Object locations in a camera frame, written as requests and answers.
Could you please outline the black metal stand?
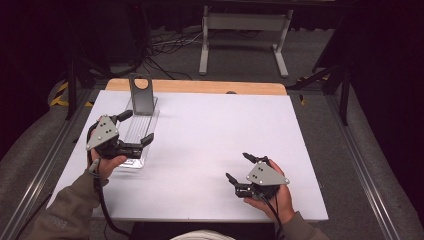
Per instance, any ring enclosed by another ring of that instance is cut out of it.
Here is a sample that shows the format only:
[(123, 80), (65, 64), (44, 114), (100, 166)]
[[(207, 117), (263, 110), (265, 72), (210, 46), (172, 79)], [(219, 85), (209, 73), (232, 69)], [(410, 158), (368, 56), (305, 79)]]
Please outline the black metal stand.
[(334, 95), (338, 88), (341, 88), (339, 101), (339, 117), (342, 123), (347, 126), (348, 98), (351, 82), (350, 67), (347, 65), (334, 65), (325, 68), (309, 77), (301, 77), (294, 85), (288, 86), (287, 90), (301, 90), (306, 86), (317, 82), (324, 77), (327, 78), (321, 90), (325, 95)]
[(109, 70), (100, 67), (84, 57), (75, 57), (68, 61), (67, 120), (70, 120), (77, 110), (77, 83), (80, 83), (83, 89), (91, 89), (95, 84), (95, 75), (105, 78), (113, 77), (113, 74)]

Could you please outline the wooden table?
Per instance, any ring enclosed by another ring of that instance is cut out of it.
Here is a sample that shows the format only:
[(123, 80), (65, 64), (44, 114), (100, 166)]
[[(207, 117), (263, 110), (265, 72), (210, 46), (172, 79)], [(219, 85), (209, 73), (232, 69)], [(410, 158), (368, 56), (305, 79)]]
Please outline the wooden table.
[(154, 92), (215, 93), (235, 92), (242, 95), (283, 95), (286, 88), (281, 83), (223, 82), (207, 80), (161, 80), (152, 81)]

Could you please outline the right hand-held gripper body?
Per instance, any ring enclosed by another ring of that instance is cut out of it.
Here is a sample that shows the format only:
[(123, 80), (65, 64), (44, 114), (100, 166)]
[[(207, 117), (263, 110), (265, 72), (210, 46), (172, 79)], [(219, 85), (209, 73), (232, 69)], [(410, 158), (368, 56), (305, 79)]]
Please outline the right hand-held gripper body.
[(278, 173), (269, 163), (258, 162), (246, 176), (248, 183), (234, 180), (235, 195), (239, 198), (272, 199), (281, 185), (287, 185), (290, 180)]

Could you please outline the aluminium floor rail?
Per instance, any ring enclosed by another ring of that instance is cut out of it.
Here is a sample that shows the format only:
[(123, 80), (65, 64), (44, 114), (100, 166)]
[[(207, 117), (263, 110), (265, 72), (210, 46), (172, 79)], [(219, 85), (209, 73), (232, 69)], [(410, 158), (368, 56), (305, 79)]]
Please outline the aluminium floor rail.
[(91, 94), (92, 90), (83, 90), (80, 96), (77, 98), (74, 108), (68, 108), (72, 115), (62, 124), (58, 135), (54, 138), (54, 141), (49, 151), (47, 152), (47, 155), (43, 159), (41, 166), (38, 168), (34, 178), (29, 183), (25, 194), (20, 200), (14, 214), (10, 218), (4, 231), (0, 234), (0, 240), (14, 240), (18, 236), (18, 232), (25, 225), (32, 207), (34, 206), (38, 196), (44, 188), (47, 178), (49, 177), (54, 165), (56, 164), (56, 158), (62, 151), (62, 146), (66, 138), (69, 136), (69, 132), (71, 131), (73, 124), (79, 118), (79, 115), (84, 109), (85, 103), (90, 98)]
[(333, 96), (326, 96), (325, 99), (337, 123), (342, 138), (348, 148), (349, 154), (351, 155), (355, 172), (359, 178), (359, 181), (385, 240), (401, 240), (398, 231), (396, 230), (393, 221), (386, 209), (386, 206), (383, 203), (381, 195), (365, 165), (364, 159), (357, 146), (357, 142), (355, 141), (349, 127), (344, 124), (341, 117), (339, 116), (339, 108), (336, 99)]

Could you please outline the person's left hand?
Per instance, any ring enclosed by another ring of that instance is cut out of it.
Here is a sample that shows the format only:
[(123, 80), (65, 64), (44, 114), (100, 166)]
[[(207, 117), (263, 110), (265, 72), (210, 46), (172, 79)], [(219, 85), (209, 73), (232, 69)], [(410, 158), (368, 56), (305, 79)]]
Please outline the person's left hand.
[(119, 167), (127, 160), (126, 156), (119, 155), (112, 159), (101, 158), (95, 149), (89, 151), (87, 157), (87, 168), (90, 172), (99, 176), (101, 180), (105, 181), (113, 173), (114, 169)]

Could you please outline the white board table cover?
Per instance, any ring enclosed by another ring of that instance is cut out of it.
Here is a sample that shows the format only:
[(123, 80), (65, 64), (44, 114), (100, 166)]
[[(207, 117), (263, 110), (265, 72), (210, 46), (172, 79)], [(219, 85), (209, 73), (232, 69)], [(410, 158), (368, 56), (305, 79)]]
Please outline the white board table cover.
[(285, 172), (294, 207), (309, 221), (328, 214), (287, 96), (161, 93), (143, 168), (118, 168), (104, 189), (110, 216), (129, 221), (264, 222), (228, 182), (243, 182), (267, 156)]

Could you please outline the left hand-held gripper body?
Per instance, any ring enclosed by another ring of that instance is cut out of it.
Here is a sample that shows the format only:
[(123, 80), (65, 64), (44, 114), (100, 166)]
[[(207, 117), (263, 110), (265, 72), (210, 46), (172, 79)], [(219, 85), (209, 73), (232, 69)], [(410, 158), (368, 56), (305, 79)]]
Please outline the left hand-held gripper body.
[(89, 128), (86, 151), (95, 149), (105, 159), (112, 159), (119, 155), (130, 159), (140, 159), (144, 147), (140, 143), (125, 143), (120, 140), (116, 123), (111, 121), (112, 116), (101, 116)]

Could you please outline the clear plastic packaging box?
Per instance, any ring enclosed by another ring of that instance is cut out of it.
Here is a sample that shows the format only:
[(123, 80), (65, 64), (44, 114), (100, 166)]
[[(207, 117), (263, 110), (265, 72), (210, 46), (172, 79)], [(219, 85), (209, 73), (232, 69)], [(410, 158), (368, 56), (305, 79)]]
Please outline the clear plastic packaging box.
[[(156, 124), (159, 119), (160, 110), (157, 107), (158, 98), (154, 98), (155, 109), (152, 115), (136, 115), (133, 114), (127, 120), (117, 123), (119, 130), (119, 139), (125, 143), (139, 143), (140, 140), (151, 133), (155, 132)], [(146, 146), (140, 159), (128, 158), (121, 167), (131, 169), (141, 169), (145, 166), (148, 156), (149, 146)]]

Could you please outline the grey phone case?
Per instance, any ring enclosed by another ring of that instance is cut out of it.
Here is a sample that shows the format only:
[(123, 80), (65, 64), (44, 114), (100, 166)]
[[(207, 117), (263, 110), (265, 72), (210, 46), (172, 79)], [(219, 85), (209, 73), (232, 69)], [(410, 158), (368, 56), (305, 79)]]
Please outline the grey phone case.
[(151, 116), (155, 110), (153, 82), (149, 74), (131, 73), (129, 86), (135, 115)]

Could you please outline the white rounded object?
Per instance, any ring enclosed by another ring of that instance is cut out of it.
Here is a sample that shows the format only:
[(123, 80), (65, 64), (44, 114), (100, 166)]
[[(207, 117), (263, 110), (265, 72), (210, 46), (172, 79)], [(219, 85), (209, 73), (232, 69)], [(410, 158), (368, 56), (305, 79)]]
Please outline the white rounded object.
[(211, 230), (195, 230), (184, 233), (170, 240), (235, 240), (232, 237)]

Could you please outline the white metal frame stand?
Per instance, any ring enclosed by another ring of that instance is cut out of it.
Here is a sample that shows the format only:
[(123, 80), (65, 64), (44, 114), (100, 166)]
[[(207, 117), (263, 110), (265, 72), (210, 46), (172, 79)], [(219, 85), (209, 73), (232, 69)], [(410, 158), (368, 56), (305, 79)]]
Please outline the white metal frame stand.
[(208, 6), (205, 6), (202, 18), (202, 49), (199, 74), (201, 76), (207, 74), (210, 30), (249, 30), (279, 33), (279, 40), (272, 45), (272, 52), (281, 77), (287, 78), (289, 73), (283, 58), (282, 49), (293, 13), (293, 10), (288, 10), (280, 15), (213, 13)]

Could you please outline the person's right hand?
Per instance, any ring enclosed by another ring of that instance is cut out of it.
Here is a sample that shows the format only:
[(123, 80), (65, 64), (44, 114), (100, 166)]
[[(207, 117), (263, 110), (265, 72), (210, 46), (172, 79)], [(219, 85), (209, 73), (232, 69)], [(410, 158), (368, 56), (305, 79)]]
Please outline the person's right hand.
[(269, 201), (270, 206), (263, 200), (244, 198), (243, 201), (253, 208), (262, 211), (272, 221), (281, 225), (287, 223), (296, 213), (292, 205), (291, 193), (286, 185), (280, 186), (275, 197)]

